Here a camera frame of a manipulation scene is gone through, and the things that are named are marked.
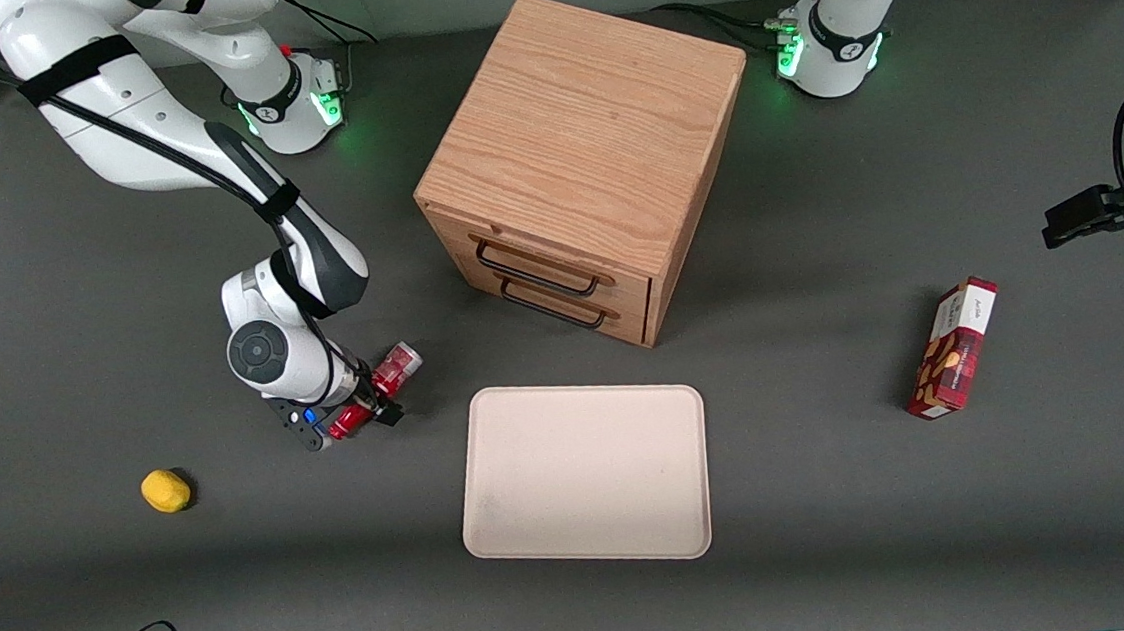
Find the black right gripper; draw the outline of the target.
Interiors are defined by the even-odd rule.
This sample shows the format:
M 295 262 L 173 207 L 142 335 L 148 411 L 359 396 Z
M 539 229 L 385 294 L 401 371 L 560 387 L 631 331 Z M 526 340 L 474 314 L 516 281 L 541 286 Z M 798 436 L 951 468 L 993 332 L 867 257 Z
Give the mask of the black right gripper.
M 339 386 L 326 403 L 329 425 L 377 421 L 395 426 L 404 418 L 404 406 L 393 399 L 381 400 L 373 380 L 373 369 L 363 359 L 336 359 L 342 371 Z

